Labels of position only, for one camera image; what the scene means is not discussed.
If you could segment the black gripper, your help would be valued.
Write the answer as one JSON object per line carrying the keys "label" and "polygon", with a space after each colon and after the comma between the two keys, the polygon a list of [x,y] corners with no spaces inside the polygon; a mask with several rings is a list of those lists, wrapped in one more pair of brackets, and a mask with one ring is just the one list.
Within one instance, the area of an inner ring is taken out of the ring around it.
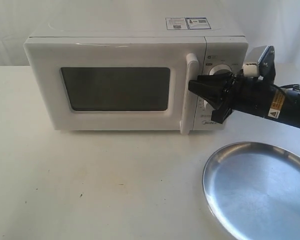
{"label": "black gripper", "polygon": [[275,95],[274,80],[275,76],[260,79],[235,76],[232,72],[199,75],[189,81],[188,90],[214,108],[211,120],[216,123],[224,123],[233,111],[274,121],[275,118],[269,116]]}

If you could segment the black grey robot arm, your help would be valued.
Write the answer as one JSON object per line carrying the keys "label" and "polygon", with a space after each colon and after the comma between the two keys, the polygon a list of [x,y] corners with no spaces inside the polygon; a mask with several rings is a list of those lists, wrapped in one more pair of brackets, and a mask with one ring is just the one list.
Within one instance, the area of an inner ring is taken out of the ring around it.
{"label": "black grey robot arm", "polygon": [[213,108],[211,120],[222,124],[233,111],[300,129],[300,90],[295,85],[279,87],[242,74],[199,75],[188,90]]}

